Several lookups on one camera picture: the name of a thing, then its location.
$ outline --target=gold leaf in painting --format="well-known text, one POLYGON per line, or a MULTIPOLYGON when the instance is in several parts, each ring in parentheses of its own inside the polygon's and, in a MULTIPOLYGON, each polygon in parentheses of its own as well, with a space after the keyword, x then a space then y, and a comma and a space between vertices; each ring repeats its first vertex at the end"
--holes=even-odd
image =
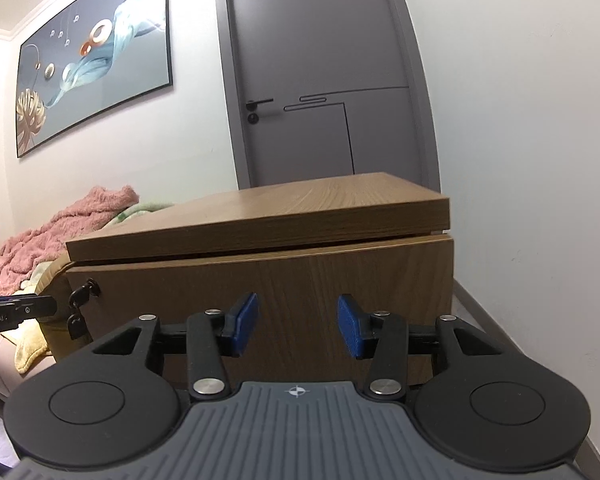
POLYGON ((45 123, 45 104, 38 92, 27 88, 16 101, 16 138, 18 155, 29 147, 33 136, 37 135, 45 123))

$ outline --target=cabinet top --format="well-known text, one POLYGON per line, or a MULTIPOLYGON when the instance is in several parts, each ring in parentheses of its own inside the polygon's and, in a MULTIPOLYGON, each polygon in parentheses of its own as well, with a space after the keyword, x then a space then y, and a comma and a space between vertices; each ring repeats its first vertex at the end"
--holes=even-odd
POLYGON ((74 262, 247 253, 449 229, 448 198, 386 173, 205 196, 67 242, 74 262))

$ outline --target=gray ribbed plate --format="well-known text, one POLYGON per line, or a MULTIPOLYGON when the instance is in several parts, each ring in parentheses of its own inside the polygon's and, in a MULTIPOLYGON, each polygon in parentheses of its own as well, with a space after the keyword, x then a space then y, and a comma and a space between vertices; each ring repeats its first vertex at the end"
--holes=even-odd
POLYGON ((400 406, 366 400, 345 382, 244 383, 228 400, 195 405, 167 442, 133 462, 98 472, 67 472, 25 459, 7 476, 7 480, 582 478, 567 465, 506 475, 454 462, 418 434, 400 406))

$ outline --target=pink fluffy blanket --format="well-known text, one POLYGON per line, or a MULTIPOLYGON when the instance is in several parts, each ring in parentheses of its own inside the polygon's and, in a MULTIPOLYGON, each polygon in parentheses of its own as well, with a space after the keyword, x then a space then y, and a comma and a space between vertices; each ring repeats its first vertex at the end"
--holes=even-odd
POLYGON ((84 198, 62 210, 39 229, 9 238, 0 248, 0 296, 13 294, 31 277, 40 262, 55 260, 71 238, 104 227, 128 207, 137 204, 131 186, 120 191, 94 187, 84 198))

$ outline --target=wooden cabinet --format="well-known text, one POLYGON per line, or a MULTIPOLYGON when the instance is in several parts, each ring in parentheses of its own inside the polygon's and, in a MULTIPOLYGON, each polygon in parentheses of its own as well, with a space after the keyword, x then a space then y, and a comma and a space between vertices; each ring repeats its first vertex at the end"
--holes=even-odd
MULTIPOLYGON (((225 359, 233 381, 359 380, 368 363, 347 354, 336 323, 337 297, 353 294, 365 310, 390 310, 416 324, 448 313, 453 240, 431 234, 446 228, 445 217, 448 223, 446 198, 385 174, 256 188, 69 242, 78 263, 67 276, 74 288, 88 278, 100 286, 100 296, 82 308, 94 338, 141 314, 183 322, 256 292, 260 320, 247 351, 225 359), (366 204, 356 195, 365 189, 366 204), (414 195, 430 197, 420 200, 420 216, 414 195), (303 203, 304 212, 294 210, 303 203), (434 228, 423 227, 427 215, 434 228)), ((183 383, 182 358, 170 359, 165 375, 183 383)), ((411 381, 426 377, 423 361, 414 360, 411 381)))

